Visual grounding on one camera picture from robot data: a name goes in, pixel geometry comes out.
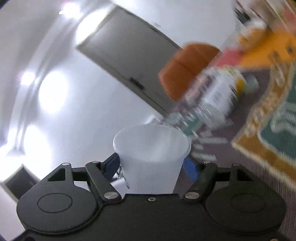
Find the grey door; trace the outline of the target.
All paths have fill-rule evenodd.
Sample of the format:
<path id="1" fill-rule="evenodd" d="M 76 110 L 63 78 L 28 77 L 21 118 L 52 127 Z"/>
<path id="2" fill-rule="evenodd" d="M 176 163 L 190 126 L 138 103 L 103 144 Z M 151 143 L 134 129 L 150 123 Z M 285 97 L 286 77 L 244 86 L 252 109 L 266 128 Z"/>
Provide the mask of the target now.
<path id="1" fill-rule="evenodd" d="M 113 5 L 76 48 L 143 101 L 166 115 L 175 102 L 158 73 L 180 47 L 148 22 Z"/>

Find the colourful printed tablecloth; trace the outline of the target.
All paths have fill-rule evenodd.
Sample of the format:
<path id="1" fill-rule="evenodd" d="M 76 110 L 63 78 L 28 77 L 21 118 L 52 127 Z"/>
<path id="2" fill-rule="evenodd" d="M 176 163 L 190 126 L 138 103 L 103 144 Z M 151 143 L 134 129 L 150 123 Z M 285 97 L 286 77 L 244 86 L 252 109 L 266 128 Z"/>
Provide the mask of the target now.
<path id="1" fill-rule="evenodd" d="M 250 20 L 202 70 L 231 66 L 246 81 L 226 123 L 209 128 L 189 110 L 184 95 L 198 75 L 165 123 L 191 139 L 193 160 L 239 162 L 277 191 L 287 204 L 280 230 L 294 240 L 295 1 L 239 1 L 237 8 Z"/>

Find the translucent white plastic cup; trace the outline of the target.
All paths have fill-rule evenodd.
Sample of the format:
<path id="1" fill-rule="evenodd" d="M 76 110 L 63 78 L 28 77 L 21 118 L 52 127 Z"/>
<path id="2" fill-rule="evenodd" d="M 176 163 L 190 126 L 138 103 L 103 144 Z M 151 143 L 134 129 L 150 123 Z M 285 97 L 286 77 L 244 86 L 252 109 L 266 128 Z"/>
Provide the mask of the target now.
<path id="1" fill-rule="evenodd" d="M 129 194 L 171 194 L 191 141 L 180 130 L 150 123 L 121 130 L 113 147 Z"/>

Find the orange leather chair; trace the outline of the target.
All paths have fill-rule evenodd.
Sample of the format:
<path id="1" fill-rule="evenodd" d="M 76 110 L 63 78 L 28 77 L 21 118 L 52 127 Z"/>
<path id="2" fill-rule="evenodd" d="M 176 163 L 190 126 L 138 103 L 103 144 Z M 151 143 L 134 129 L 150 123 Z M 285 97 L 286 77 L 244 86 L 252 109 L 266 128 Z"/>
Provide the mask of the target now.
<path id="1" fill-rule="evenodd" d="M 174 101 L 179 100 L 192 80 L 205 69 L 220 50 L 212 45 L 189 43 L 178 50 L 158 73 L 165 93 Z"/>

